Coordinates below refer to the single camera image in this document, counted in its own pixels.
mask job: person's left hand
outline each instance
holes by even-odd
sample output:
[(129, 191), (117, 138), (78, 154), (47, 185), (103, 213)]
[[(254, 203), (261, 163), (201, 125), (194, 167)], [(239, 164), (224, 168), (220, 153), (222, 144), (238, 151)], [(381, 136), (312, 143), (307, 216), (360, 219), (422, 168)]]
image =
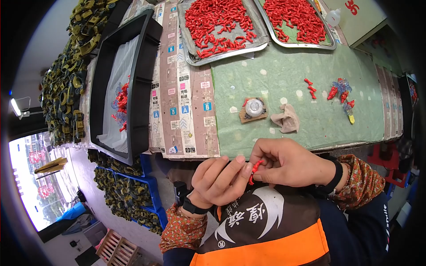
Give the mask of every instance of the person's left hand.
[(188, 197), (193, 205), (203, 209), (213, 204), (223, 206), (243, 195), (253, 164), (246, 163), (242, 155), (226, 166), (228, 161), (228, 156), (222, 156), (198, 166), (192, 177), (194, 191)]

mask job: white squeeze bottle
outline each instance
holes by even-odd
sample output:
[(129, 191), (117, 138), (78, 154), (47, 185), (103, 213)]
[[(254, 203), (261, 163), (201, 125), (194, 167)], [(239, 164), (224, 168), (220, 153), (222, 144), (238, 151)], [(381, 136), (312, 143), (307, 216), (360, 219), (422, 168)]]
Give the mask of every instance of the white squeeze bottle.
[(325, 20), (330, 26), (335, 27), (340, 22), (340, 9), (331, 10), (326, 16)]

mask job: orange apron trim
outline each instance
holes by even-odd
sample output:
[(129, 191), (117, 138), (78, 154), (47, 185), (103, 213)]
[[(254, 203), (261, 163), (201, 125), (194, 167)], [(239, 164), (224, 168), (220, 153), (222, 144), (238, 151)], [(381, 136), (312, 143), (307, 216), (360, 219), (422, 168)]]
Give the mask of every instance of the orange apron trim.
[(220, 219), (222, 218), (222, 207), (217, 206), (216, 212), (217, 212), (217, 217), (219, 218), (219, 221), (220, 221)]
[(309, 263), (328, 252), (321, 221), (310, 227), (273, 241), (256, 243), (205, 254), (194, 254), (190, 266), (282, 265)]

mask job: fluorescent light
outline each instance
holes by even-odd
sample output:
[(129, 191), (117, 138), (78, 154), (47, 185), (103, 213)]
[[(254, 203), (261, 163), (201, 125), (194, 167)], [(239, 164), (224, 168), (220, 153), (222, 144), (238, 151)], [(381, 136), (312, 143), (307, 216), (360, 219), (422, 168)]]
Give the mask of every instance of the fluorescent light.
[(14, 98), (12, 98), (12, 100), (10, 101), (13, 107), (13, 111), (15, 112), (16, 116), (20, 116), (21, 115), (21, 110), (19, 110), (18, 105), (16, 104), (16, 101)]

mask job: white wall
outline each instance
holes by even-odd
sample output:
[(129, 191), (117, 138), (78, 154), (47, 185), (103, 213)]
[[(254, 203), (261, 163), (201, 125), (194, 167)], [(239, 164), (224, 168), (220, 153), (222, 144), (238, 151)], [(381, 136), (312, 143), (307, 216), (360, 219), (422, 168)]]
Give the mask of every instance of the white wall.
[[(81, 245), (81, 251), (77, 250), (77, 247), (71, 247), (71, 241), (79, 241), (78, 244)], [(51, 261), (53, 265), (57, 266), (78, 266), (75, 262), (75, 258), (85, 252), (91, 243), (82, 233), (75, 233), (72, 235), (59, 235), (55, 238), (47, 241), (43, 245), (44, 252), (46, 257)]]
[[(23, 54), (18, 72), (12, 86), (15, 99), (31, 97), (31, 107), (40, 106), (38, 84), (42, 80), (40, 71), (52, 66), (68, 42), (68, 32), (72, 9), (78, 0), (57, 0), (44, 16)], [(20, 109), (28, 108), (28, 98), (18, 100)]]

